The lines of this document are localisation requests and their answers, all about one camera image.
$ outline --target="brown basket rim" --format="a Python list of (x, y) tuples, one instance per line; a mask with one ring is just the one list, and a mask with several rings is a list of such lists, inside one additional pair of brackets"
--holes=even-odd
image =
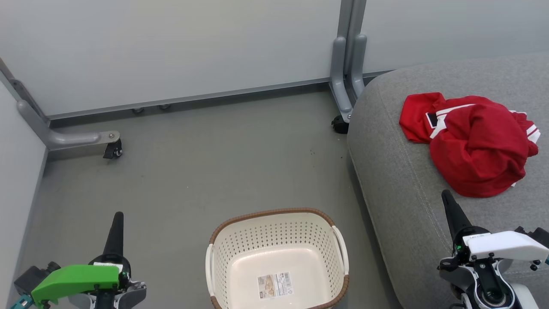
[[(244, 221), (244, 220), (248, 220), (248, 219), (271, 216), (271, 215), (274, 215), (274, 214), (300, 213), (300, 212), (314, 213), (314, 214), (319, 215), (320, 217), (322, 217), (324, 220), (326, 220), (326, 222), (328, 222), (328, 224), (331, 227), (333, 227), (335, 225), (334, 221), (327, 214), (325, 214), (325, 213), (323, 213), (320, 210), (315, 209), (315, 208), (307, 208), (307, 207), (304, 207), (304, 208), (283, 208), (283, 209), (274, 209), (274, 210), (268, 210), (268, 211), (260, 211), (260, 212), (255, 212), (255, 213), (245, 214), (243, 216), (235, 217), (235, 218), (229, 219), (229, 220), (221, 223), (217, 227), (217, 229), (215, 229), (214, 233), (212, 234), (212, 236), (210, 238), (210, 245), (214, 244), (215, 239), (217, 238), (217, 236), (219, 235), (221, 230), (224, 229), (225, 227), (229, 226), (230, 224), (240, 222), (240, 221)], [(341, 291), (339, 292), (339, 294), (334, 299), (332, 299), (331, 301), (326, 302), (324, 304), (321, 304), (321, 305), (318, 305), (318, 306), (315, 306), (315, 307), (311, 307), (311, 308), (308, 308), (308, 309), (327, 309), (327, 308), (335, 306), (337, 303), (339, 303), (341, 301), (343, 296), (345, 296), (345, 294), (347, 293), (347, 288), (349, 288), (349, 275), (345, 275), (343, 277), (343, 286), (341, 287)], [(215, 296), (211, 296), (210, 298), (211, 298), (211, 303), (214, 305), (215, 309), (222, 309), (221, 305), (219, 304), (219, 302), (217, 301), (217, 298)]]
[(324, 220), (326, 220), (331, 227), (335, 225), (334, 221), (327, 214), (325, 214), (325, 213), (323, 213), (320, 210), (315, 209), (315, 208), (304, 207), (304, 208), (273, 209), (273, 210), (268, 210), (268, 211), (260, 211), (260, 212), (254, 212), (254, 213), (251, 213), (251, 214), (245, 214), (243, 216), (234, 217), (232, 219), (229, 219), (229, 220), (221, 223), (217, 227), (217, 229), (215, 229), (214, 233), (212, 234), (212, 236), (210, 238), (210, 244), (213, 245), (215, 243), (215, 239), (217, 238), (217, 236), (219, 235), (219, 233), (221, 232), (222, 229), (226, 228), (227, 226), (229, 226), (233, 223), (248, 220), (248, 219), (259, 218), (259, 217), (272, 216), (274, 214), (300, 213), (300, 212), (309, 212), (309, 213), (317, 214), (320, 217), (322, 217)]

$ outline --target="white plastic basket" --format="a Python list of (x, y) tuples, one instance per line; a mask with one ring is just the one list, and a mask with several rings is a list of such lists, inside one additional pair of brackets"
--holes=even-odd
[(313, 208), (253, 213), (222, 223), (206, 252), (216, 309), (325, 309), (349, 285), (345, 241)]

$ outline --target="sofa cushion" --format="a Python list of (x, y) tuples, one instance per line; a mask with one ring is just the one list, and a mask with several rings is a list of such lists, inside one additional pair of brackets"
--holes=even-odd
[[(348, 143), (389, 277), (409, 309), (456, 302), (436, 270), (441, 258), (451, 256), (440, 198), (450, 186), (431, 161), (429, 146), (407, 141), (399, 127), (404, 99), (424, 92), (484, 96), (527, 112), (541, 137), (526, 177), (491, 198), (453, 194), (472, 224), (493, 233), (519, 225), (549, 229), (549, 53), (430, 63), (375, 78), (357, 100)], [(504, 278), (528, 286), (540, 308), (549, 304), (547, 265), (533, 272), (528, 262), (517, 261)]]

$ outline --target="red shirt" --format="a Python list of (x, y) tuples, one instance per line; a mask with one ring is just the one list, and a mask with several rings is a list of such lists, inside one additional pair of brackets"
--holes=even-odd
[(490, 197), (507, 190), (526, 175), (526, 159), (538, 152), (540, 131), (526, 114), (485, 97), (410, 95), (400, 126), (409, 140), (430, 143), (435, 166), (463, 196)]

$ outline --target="white wall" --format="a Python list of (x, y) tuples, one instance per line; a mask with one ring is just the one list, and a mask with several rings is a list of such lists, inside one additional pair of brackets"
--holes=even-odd
[(340, 0), (4, 0), (0, 57), (46, 115), (327, 78)]
[[(7, 82), (3, 75), (0, 79)], [(0, 306), (7, 304), (46, 147), (0, 82)]]
[(363, 71), (549, 49), (547, 0), (367, 0)]

